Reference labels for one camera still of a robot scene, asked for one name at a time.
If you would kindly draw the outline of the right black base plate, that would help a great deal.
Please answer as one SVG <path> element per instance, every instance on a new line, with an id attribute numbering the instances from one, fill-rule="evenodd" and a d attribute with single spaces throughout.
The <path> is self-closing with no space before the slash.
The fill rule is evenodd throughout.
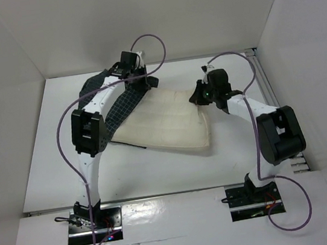
<path id="1" fill-rule="evenodd" d="M 228 186 L 224 190 L 221 203 L 229 207 L 233 222 L 268 216 L 269 210 L 271 215 L 286 212 L 274 182 L 253 190 L 243 184 Z"/>

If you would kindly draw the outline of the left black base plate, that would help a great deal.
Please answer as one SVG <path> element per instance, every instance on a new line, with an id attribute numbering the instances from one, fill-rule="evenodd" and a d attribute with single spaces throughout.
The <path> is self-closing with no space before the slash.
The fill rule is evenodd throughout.
<path id="1" fill-rule="evenodd" d="M 101 218 L 94 226 L 96 244 L 122 240 L 124 236 L 121 206 L 105 206 L 100 212 Z M 54 222 L 68 224 L 68 245 L 92 244 L 92 229 L 89 221 L 76 217 L 73 212 L 70 212 L 68 217 L 55 217 Z"/>

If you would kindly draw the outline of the cream white pillow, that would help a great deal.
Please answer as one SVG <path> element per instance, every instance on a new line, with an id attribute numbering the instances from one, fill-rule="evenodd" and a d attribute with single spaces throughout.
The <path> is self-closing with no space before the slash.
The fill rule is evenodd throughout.
<path id="1" fill-rule="evenodd" d="M 189 102 L 193 90 L 154 88 L 115 131 L 112 142 L 191 155 L 212 150 L 206 109 Z"/>

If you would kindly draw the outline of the dark blue checkered pillowcase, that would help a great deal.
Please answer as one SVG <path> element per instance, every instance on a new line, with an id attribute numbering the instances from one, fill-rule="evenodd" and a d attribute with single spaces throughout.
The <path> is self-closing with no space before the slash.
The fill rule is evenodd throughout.
<path id="1" fill-rule="evenodd" d="M 94 75 L 93 77 L 88 78 L 80 90 L 79 97 L 103 87 L 104 82 L 108 79 L 109 72 L 107 69 L 97 75 Z M 116 131 L 130 116 L 135 107 L 139 104 L 139 102 L 148 91 L 149 90 L 127 90 L 125 83 L 125 86 L 122 88 L 122 94 L 118 96 L 116 101 L 113 103 L 112 108 L 108 111 L 108 114 L 105 118 L 105 125 L 110 141 L 112 141 Z"/>

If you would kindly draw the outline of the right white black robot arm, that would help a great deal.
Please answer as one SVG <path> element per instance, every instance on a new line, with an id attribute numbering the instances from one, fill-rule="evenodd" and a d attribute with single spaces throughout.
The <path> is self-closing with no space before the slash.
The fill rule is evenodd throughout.
<path id="1" fill-rule="evenodd" d="M 251 123 L 255 134 L 256 165 L 246 174 L 244 185 L 225 198 L 229 206 L 261 203 L 274 188 L 286 161 L 306 149 L 306 140 L 290 106 L 274 107 L 233 90 L 224 69 L 203 67 L 205 76 L 197 80 L 189 101 L 198 106 L 215 104 L 223 112 Z"/>

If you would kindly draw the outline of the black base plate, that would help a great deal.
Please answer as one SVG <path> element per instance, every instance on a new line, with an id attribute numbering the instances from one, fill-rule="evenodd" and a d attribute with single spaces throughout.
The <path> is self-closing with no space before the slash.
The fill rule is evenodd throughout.
<path id="1" fill-rule="evenodd" d="M 101 218 L 94 226 L 96 244 L 122 240 L 124 236 L 121 206 L 105 206 L 100 212 Z M 76 217 L 73 212 L 70 212 L 68 217 L 55 217 L 54 222 L 68 224 L 68 245 L 92 244 L 92 229 L 89 221 Z"/>
<path id="2" fill-rule="evenodd" d="M 221 203 L 229 207 L 233 222 L 268 216 L 269 210 L 271 215 L 286 212 L 274 182 L 253 190 L 243 184 L 228 186 L 224 190 Z"/>

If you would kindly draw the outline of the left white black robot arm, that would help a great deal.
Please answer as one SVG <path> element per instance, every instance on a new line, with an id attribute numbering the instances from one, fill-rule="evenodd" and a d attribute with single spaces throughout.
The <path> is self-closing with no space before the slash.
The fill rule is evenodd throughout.
<path id="1" fill-rule="evenodd" d="M 147 76 L 143 52 L 123 51 L 120 61 L 88 78 L 81 88 L 81 101 L 71 115 L 71 136 L 78 153 L 80 182 L 88 183 L 89 194 L 81 195 L 73 210 L 88 229 L 98 228 L 107 217 L 98 193 L 101 154 L 144 95 L 157 85 L 157 78 Z"/>

